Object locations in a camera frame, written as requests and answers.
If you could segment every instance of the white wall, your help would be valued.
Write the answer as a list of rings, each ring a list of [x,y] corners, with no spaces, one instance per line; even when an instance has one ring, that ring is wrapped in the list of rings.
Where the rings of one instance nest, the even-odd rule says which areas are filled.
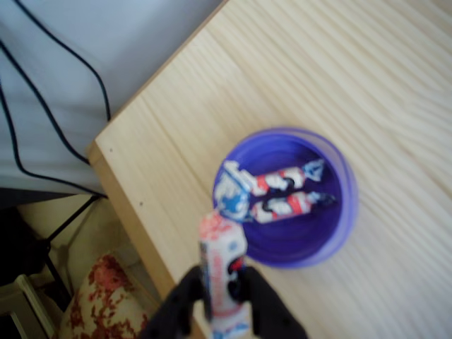
[[[117,111],[220,0],[23,0],[58,38],[101,75]],[[31,23],[12,0],[0,0],[0,39],[49,104],[67,139],[80,153],[106,123],[102,93],[78,60]],[[26,169],[101,190],[89,166],[61,144],[44,110],[0,52],[0,79]],[[74,192],[21,174],[0,108],[0,186]]]

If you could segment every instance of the floor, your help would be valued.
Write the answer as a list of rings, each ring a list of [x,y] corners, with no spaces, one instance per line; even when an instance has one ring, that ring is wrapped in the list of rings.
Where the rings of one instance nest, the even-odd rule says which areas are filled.
[[[18,209],[24,221],[40,237],[47,237],[89,198],[87,195],[69,196],[22,205]],[[101,199],[52,241],[50,258],[73,292],[99,256],[128,244],[130,240],[111,203]]]
[[[39,237],[48,237],[89,198],[88,195],[69,196],[18,206],[18,210]],[[109,251],[114,251],[133,275],[134,281],[159,304],[157,290],[107,199],[94,202],[52,241],[50,258],[73,295],[94,262]],[[30,276],[30,279],[35,287],[53,281],[47,267],[40,274]],[[37,289],[37,294],[58,328],[61,310],[40,289]]]

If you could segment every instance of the candy wrapper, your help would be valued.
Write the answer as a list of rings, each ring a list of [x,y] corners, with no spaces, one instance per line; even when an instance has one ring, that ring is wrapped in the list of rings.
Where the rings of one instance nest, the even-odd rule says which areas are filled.
[[[222,166],[220,180],[214,188],[213,198],[220,214],[226,218],[243,222],[248,214],[252,177],[247,171],[239,171],[239,163],[226,160]]]
[[[238,285],[245,269],[246,238],[242,227],[214,210],[200,225],[204,310],[214,339],[237,338],[249,329],[249,314],[228,286]]]
[[[313,160],[308,162],[303,167],[290,167],[281,169],[277,172],[251,176],[248,172],[245,175],[249,182],[251,182],[251,193],[254,196],[265,196],[271,190],[287,191],[288,189],[300,189],[303,187],[306,179],[315,182],[321,181],[323,174],[323,166],[325,161],[323,159]]]
[[[307,214],[316,204],[327,206],[334,201],[334,196],[326,193],[297,192],[284,198],[272,198],[255,203],[250,211],[250,216],[255,221],[265,224]]]

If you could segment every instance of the red and white candy wrapper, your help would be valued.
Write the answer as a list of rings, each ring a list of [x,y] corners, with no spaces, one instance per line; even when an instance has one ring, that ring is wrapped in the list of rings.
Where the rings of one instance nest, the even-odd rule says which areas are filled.
[[[214,210],[204,217],[199,230],[204,309],[213,338],[237,338],[249,329],[249,312],[231,298],[227,286],[245,269],[242,226]]]
[[[300,189],[307,179],[314,182],[321,181],[324,163],[323,159],[317,159],[308,162],[302,167],[280,169],[277,172],[256,177],[242,170],[242,175],[252,183],[251,193],[254,196],[265,196],[270,190],[287,191],[288,189]]]
[[[250,215],[255,221],[265,224],[310,213],[313,205],[321,203],[326,206],[334,200],[330,194],[297,192],[284,198],[259,201],[253,205]]]

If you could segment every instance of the table edge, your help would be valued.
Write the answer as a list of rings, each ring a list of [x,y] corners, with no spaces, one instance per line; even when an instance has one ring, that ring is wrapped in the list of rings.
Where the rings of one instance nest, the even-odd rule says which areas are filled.
[[[164,62],[163,65],[161,65],[158,70],[135,92],[135,94],[130,97],[125,104],[123,104],[119,109],[118,112],[112,117],[112,119],[108,122],[106,126],[99,132],[99,134],[96,136],[96,138],[105,130],[108,128],[108,126],[149,86],[150,83],[154,81],[155,78],[157,78],[164,70],[167,68],[167,66],[179,55],[179,53],[197,36],[197,34],[204,29],[205,26],[209,23],[210,20],[223,8],[223,6],[228,2],[229,0],[222,0],[218,6],[213,10],[213,12],[190,34],[190,36],[174,51],[173,54]]]
[[[174,281],[170,272],[167,270],[152,239],[146,233],[140,218],[135,213],[133,206],[95,141],[88,148],[88,158],[91,167],[100,178],[101,185],[109,197],[123,228],[126,230],[133,246],[137,250],[148,275],[153,281],[160,297],[164,299],[177,282]],[[191,338],[205,338],[197,320],[193,322]]]

